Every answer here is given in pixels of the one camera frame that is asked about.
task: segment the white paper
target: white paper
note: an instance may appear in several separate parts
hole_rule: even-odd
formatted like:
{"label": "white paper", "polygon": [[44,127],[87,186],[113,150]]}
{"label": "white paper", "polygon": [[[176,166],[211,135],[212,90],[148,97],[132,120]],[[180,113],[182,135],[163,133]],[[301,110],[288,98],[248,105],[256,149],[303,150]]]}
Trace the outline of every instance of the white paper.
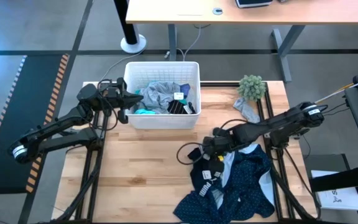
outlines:
{"label": "white paper", "polygon": [[[335,171],[312,170],[312,177],[336,174]],[[355,187],[317,192],[321,208],[358,210],[358,193]]]}

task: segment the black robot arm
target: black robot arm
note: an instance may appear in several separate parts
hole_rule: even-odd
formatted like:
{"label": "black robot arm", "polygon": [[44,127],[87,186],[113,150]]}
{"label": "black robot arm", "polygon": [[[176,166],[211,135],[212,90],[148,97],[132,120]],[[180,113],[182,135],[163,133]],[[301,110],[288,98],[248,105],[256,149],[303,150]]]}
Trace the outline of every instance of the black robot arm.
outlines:
{"label": "black robot arm", "polygon": [[[123,124],[128,123],[125,110],[134,106],[143,99],[143,96],[128,93],[123,78],[117,79],[116,86],[113,86],[111,82],[107,83],[103,90],[99,89],[101,84],[103,83],[98,84],[98,88],[92,84],[84,86],[77,95],[78,105],[68,114],[55,118],[54,121],[44,126],[37,126],[36,130],[30,130],[14,142],[8,151],[15,160],[19,163],[34,161],[40,153],[76,144],[87,147],[97,146],[98,135],[94,128],[85,128],[78,133],[64,132],[72,126],[90,123],[94,112],[103,111],[105,116],[110,116],[114,108],[120,108],[117,119]],[[47,139],[58,133],[62,133],[63,137]]]}
{"label": "black robot arm", "polygon": [[209,156],[220,156],[249,146],[263,134],[269,134],[273,147],[285,147],[290,136],[303,134],[323,121],[321,106],[310,102],[300,103],[259,123],[238,124],[229,129],[214,128],[214,137],[203,139],[203,150]]}

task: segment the teal cloth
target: teal cloth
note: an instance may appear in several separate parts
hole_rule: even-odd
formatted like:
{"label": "teal cloth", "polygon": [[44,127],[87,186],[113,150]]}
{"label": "teal cloth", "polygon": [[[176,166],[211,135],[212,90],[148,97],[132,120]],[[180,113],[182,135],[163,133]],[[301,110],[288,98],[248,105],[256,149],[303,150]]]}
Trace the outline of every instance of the teal cloth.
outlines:
{"label": "teal cloth", "polygon": [[135,114],[155,114],[154,111],[148,111],[148,110],[145,110],[145,109],[139,109],[137,111],[135,111]]}
{"label": "teal cloth", "polygon": [[187,105],[187,100],[183,99],[183,100],[178,100],[180,103],[183,103],[184,105]]}

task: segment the clothing tag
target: clothing tag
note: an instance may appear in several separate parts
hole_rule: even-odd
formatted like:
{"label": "clothing tag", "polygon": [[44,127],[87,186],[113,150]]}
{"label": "clothing tag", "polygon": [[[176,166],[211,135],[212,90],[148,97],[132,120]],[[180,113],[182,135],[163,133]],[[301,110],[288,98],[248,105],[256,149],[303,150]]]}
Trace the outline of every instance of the clothing tag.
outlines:
{"label": "clothing tag", "polygon": [[185,109],[187,114],[192,114],[192,111],[189,106],[185,105],[185,106],[183,106],[183,109]]}
{"label": "clothing tag", "polygon": [[204,180],[209,180],[210,178],[212,178],[211,171],[203,170],[203,178],[204,178]]}
{"label": "clothing tag", "polygon": [[203,188],[200,190],[200,192],[198,194],[201,197],[204,197],[210,187],[211,187],[211,184],[209,182],[207,182],[206,184],[204,184]]}
{"label": "clothing tag", "polygon": [[220,172],[215,172],[214,176],[215,176],[215,177],[220,177],[220,176],[221,176],[221,173],[220,173]]}
{"label": "clothing tag", "polygon": [[173,99],[174,100],[183,100],[185,98],[184,93],[173,93]]}
{"label": "clothing tag", "polygon": [[207,154],[204,154],[204,155],[203,155],[203,158],[204,158],[205,160],[210,160],[211,157],[210,157],[209,155],[207,155]]}
{"label": "clothing tag", "polygon": [[320,110],[319,109],[314,109],[314,110],[309,111],[309,115],[313,115],[315,113],[320,113]]}

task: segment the white laundry basket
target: white laundry basket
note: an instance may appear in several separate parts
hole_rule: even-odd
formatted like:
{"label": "white laundry basket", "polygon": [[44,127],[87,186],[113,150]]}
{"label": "white laundry basket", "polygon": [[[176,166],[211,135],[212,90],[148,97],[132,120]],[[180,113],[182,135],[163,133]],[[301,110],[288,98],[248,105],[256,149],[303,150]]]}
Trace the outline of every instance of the white laundry basket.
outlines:
{"label": "white laundry basket", "polygon": [[127,110],[129,122],[137,129],[191,129],[201,113],[200,68],[196,62],[129,62],[124,75],[127,91],[147,87],[150,82],[189,84],[194,93],[192,104],[196,114],[134,114]]}

